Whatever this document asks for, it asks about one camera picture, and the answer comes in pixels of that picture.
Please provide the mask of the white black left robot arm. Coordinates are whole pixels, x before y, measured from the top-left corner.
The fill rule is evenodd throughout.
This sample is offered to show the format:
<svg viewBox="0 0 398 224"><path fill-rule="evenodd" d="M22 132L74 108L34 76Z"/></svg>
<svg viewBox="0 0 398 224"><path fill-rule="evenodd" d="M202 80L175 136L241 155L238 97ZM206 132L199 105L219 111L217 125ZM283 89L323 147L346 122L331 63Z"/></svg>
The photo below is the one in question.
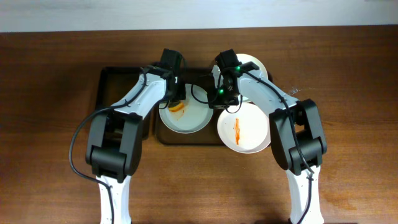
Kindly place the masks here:
<svg viewBox="0 0 398 224"><path fill-rule="evenodd" d="M88 117L85 161L99 185L101 223L130 223L129 184L142 154L144 118L158 103L179 100L183 56L164 49L159 62L141 69L137 83L107 108Z"/></svg>

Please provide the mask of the white plate corner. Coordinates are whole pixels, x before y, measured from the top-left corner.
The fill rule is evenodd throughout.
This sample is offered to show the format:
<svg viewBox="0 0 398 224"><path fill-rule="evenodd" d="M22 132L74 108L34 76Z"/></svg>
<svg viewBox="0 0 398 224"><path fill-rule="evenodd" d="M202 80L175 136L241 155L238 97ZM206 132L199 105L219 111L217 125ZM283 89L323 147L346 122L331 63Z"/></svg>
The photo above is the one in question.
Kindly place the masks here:
<svg viewBox="0 0 398 224"><path fill-rule="evenodd" d="M248 54L236 54L238 57L238 60L242 63L238 68L239 68L239 73L240 76L238 78L241 78L243 75L246 74L246 72L250 72L252 74L257 73L259 75L259 78L269 80L273 82L273 77L270 75L265 68L264 64L260 62L259 59L256 57L253 57ZM244 98L244 96L241 94L239 87L239 97Z"/></svg>

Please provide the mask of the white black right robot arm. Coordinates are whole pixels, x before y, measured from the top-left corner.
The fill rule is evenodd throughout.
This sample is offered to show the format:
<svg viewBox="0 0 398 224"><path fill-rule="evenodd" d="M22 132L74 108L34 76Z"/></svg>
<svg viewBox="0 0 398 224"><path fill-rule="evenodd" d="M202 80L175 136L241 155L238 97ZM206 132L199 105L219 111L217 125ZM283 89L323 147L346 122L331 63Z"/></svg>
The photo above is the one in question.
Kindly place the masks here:
<svg viewBox="0 0 398 224"><path fill-rule="evenodd" d="M252 61L242 63L234 50L215 58L218 71L208 106L228 110L249 98L269 118L271 149L289 182L291 223L323 223L318 180L327 143L319 110L311 99L284 93Z"/></svg>

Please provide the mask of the white plate ketchup streak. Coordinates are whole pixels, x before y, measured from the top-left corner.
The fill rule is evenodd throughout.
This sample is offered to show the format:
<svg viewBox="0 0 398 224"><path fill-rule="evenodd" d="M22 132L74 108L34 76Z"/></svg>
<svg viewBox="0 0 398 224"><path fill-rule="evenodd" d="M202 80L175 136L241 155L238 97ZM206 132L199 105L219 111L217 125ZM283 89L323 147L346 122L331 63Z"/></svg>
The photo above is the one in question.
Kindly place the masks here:
<svg viewBox="0 0 398 224"><path fill-rule="evenodd" d="M164 109L165 103L160 104L159 114L162 122L180 134L195 133L203 129L213 116L213 109L194 99L191 87L192 84L185 85L186 98L180 102L177 109Z"/></svg>

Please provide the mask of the orange green scrub sponge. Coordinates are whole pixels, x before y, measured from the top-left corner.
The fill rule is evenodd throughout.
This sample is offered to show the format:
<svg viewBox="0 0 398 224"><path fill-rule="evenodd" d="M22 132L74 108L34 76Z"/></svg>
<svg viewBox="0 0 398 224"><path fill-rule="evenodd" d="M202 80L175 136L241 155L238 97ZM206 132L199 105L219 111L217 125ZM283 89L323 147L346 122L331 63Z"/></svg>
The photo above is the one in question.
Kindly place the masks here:
<svg viewBox="0 0 398 224"><path fill-rule="evenodd" d="M167 108L171 113L176 113L185 108L185 103L182 101L171 102Z"/></svg>

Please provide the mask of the white plate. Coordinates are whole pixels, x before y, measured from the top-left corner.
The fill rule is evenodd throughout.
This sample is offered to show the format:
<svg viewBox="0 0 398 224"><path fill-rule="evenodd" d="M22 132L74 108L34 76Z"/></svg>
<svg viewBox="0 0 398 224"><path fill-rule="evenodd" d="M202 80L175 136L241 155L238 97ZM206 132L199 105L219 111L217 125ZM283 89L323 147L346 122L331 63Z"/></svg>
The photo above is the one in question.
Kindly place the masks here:
<svg viewBox="0 0 398 224"><path fill-rule="evenodd" d="M218 136L228 148L243 154L262 151L271 143L269 118L256 105L231 106L236 113L224 110L217 121Z"/></svg>

